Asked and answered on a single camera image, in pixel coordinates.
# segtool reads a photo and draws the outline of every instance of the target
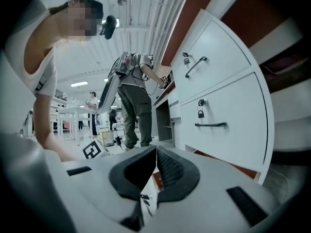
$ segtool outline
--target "wooden countertop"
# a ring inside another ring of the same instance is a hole
[[[164,98],[164,96],[166,94],[169,94],[174,88],[175,88],[175,80],[173,80],[166,88],[165,90],[161,93],[161,95],[156,99],[156,101],[153,103],[153,106],[155,106],[157,103],[159,103],[159,101],[161,101],[162,98]]]

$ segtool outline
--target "man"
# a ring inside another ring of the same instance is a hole
[[[90,94],[91,94],[91,101],[87,104],[87,106],[89,109],[93,110],[93,113],[92,113],[92,132],[93,132],[93,137],[97,137],[96,127],[95,127],[95,115],[96,115],[98,100],[96,97],[96,92],[92,91],[92,92],[90,92]]]
[[[125,146],[129,151],[137,143],[135,134],[135,120],[138,116],[138,125],[141,133],[142,147],[149,146],[151,138],[151,99],[147,94],[143,73],[156,81],[160,88],[165,88],[166,82],[162,81],[151,69],[151,62],[147,55],[135,53],[131,63],[135,68],[130,74],[120,80],[118,94],[122,101],[122,115],[124,117]]]
[[[117,116],[116,110],[110,109],[109,113],[110,130],[112,130],[112,124],[117,123],[116,116]]]

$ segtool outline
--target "sleeve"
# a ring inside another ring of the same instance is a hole
[[[140,56],[140,60],[139,60],[139,66],[142,65],[142,64],[145,64],[147,66],[149,66],[151,68],[151,62],[150,62],[150,59],[147,55],[145,54],[142,54]]]
[[[48,77],[47,81],[43,84],[42,88],[36,93],[47,95],[49,97],[54,97],[56,91],[56,84],[57,84],[57,73],[56,68],[53,65],[51,74]]]

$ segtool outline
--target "woman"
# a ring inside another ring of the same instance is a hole
[[[75,158],[57,142],[50,127],[57,82],[55,45],[61,40],[84,41],[96,35],[103,16],[103,5],[94,0],[70,0],[49,10],[35,0],[6,41],[4,52],[12,68],[36,96],[33,116],[37,141],[44,149],[57,152],[61,161]]]

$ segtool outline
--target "white cabinet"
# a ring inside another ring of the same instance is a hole
[[[207,104],[199,106],[201,99]],[[198,117],[202,110],[204,118]],[[267,145],[267,114],[255,73],[181,106],[185,144],[218,159],[261,171]],[[195,126],[227,123],[226,127]]]
[[[237,43],[213,20],[208,23],[189,53],[192,54],[190,63],[185,65],[182,62],[174,72],[180,102],[250,66]]]

